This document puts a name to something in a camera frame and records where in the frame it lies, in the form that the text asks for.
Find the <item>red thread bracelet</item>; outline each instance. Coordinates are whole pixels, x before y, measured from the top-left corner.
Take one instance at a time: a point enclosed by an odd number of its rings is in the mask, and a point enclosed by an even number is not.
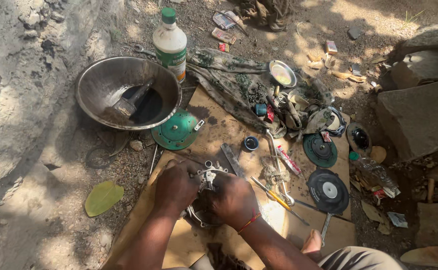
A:
[[[251,224],[251,223],[253,223],[253,222],[255,222],[256,221],[256,219],[258,218],[258,217],[260,217],[261,216],[261,212],[259,212],[257,215],[256,215],[256,209],[254,209],[254,208],[252,208],[252,218],[251,218],[251,220],[250,221],[248,221],[247,223],[246,223],[246,225],[244,225],[238,232],[237,232],[237,234],[240,234],[247,226],[249,226],[249,224]]]

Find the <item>green metal plate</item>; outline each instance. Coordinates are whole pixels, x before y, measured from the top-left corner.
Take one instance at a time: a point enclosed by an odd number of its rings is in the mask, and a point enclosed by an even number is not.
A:
[[[307,134],[303,139],[307,157],[322,168],[332,167],[338,158],[338,150],[334,142],[324,142],[321,134]]]
[[[168,150],[181,150],[191,145],[197,137],[194,127],[197,119],[184,109],[177,112],[165,123],[151,129],[156,143]]]

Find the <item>bottle label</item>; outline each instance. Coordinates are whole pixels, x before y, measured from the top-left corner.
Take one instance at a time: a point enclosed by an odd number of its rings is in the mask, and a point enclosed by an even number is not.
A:
[[[157,63],[172,71],[179,83],[186,78],[186,51],[184,48],[180,52],[167,53],[159,50],[156,46]]]

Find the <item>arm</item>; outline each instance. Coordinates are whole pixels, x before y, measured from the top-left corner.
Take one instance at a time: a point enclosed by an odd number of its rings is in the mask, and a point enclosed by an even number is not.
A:
[[[210,194],[213,211],[234,230],[240,231],[253,217],[252,209],[259,212],[251,184],[233,174],[218,174],[214,183],[219,191]],[[249,224],[241,236],[270,270],[320,269],[261,217]]]
[[[193,163],[169,161],[156,180],[154,208],[132,244],[127,270],[159,270],[170,235],[182,210],[195,199],[199,181],[189,178],[197,172]]]

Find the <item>hand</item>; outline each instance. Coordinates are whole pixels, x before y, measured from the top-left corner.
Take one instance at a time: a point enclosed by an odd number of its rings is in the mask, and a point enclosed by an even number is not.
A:
[[[190,160],[180,163],[175,159],[170,160],[157,177],[155,211],[179,218],[199,191],[199,176],[189,177],[189,174],[196,175],[197,169],[198,166]]]
[[[254,209],[259,213],[258,201],[251,184],[234,174],[218,173],[214,179],[217,192],[209,194],[212,211],[224,223],[239,231],[253,217]]]

